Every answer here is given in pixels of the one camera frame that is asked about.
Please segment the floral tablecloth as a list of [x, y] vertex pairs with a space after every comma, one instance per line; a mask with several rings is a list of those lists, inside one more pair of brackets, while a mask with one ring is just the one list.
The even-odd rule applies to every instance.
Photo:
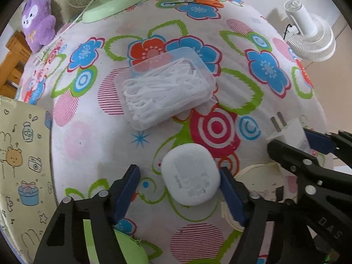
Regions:
[[[322, 106], [301, 63], [277, 30], [243, 0], [222, 8], [187, 0], [143, 0], [95, 23], [73, 25], [44, 60], [27, 62], [16, 97], [52, 118], [52, 168], [58, 198], [88, 198], [131, 164], [141, 183], [118, 229], [135, 237], [152, 263], [228, 263], [240, 231], [222, 195], [178, 204], [160, 166], [179, 145], [204, 146], [234, 175], [267, 164], [271, 118], [326, 130]], [[115, 78], [171, 50], [191, 48], [216, 81], [212, 99], [149, 129], [123, 116]]]

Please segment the yellow cartoon fabric basket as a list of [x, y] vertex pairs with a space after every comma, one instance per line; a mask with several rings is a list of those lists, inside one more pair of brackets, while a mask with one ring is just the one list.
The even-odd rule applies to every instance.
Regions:
[[1, 97], [1, 229], [24, 263], [33, 263], [53, 216], [51, 116]]

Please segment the clear floss pick box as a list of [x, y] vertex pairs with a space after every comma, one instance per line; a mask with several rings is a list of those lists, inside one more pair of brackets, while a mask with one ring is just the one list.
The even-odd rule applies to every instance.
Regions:
[[215, 78], [195, 50], [181, 47], [121, 71], [115, 87], [126, 121], [146, 130], [209, 101]]

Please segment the white Redmi earbuds case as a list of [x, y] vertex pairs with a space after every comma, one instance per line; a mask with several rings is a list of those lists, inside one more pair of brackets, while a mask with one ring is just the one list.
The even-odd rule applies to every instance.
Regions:
[[220, 186], [220, 172], [212, 155], [195, 143], [168, 152], [161, 162], [161, 175], [171, 197], [183, 206], [206, 203]]

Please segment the white clip fan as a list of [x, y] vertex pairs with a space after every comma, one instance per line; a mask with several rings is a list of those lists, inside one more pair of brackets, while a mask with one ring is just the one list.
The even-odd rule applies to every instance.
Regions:
[[336, 50], [336, 40], [329, 23], [319, 15], [308, 12], [299, 0], [285, 2], [284, 8], [298, 30], [288, 39], [295, 55], [313, 62], [330, 59]]

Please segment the wooden bed headboard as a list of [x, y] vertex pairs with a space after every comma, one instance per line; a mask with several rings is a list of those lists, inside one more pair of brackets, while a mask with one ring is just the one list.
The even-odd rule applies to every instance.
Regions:
[[25, 35], [16, 30], [6, 44], [9, 52], [1, 63], [0, 94], [14, 99], [22, 78], [24, 65], [31, 56]]

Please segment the white 45W charger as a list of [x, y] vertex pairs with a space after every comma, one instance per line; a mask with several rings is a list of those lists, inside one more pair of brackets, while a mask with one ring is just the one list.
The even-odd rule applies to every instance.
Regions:
[[268, 138], [267, 142], [278, 140], [306, 153], [311, 153], [311, 147], [307, 136], [298, 118], [286, 122], [281, 112], [270, 118], [275, 132]]

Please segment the cream round cartoon item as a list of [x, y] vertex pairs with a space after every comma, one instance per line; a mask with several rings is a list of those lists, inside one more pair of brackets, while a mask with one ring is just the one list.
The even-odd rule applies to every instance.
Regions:
[[234, 179], [242, 182], [249, 192], [254, 191], [268, 201], [282, 203], [287, 198], [297, 201], [297, 177], [278, 163], [250, 165]]

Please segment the orange handled scissors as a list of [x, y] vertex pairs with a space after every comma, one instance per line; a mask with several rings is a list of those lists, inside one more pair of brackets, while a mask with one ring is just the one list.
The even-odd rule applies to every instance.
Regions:
[[176, 5], [176, 4], [200, 4], [206, 5], [215, 8], [224, 8], [224, 4], [221, 3], [219, 0], [192, 0], [192, 1], [181, 1], [181, 2], [166, 2], [164, 3], [165, 6], [169, 5]]

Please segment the purple plush toy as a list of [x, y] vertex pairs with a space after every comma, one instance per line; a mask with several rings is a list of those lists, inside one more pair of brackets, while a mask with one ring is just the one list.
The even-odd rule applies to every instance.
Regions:
[[25, 40], [37, 53], [55, 37], [56, 18], [51, 13], [51, 0], [28, 0], [22, 12], [22, 28]]

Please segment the green round case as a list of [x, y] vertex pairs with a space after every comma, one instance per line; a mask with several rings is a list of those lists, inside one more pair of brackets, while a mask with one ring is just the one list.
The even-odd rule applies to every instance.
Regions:
[[[90, 263], [99, 263], [97, 252], [95, 249], [90, 220], [84, 220], [84, 230], [86, 248]], [[114, 232], [127, 264], [149, 263], [148, 256], [145, 250], [133, 238], [117, 230], [114, 230]]]

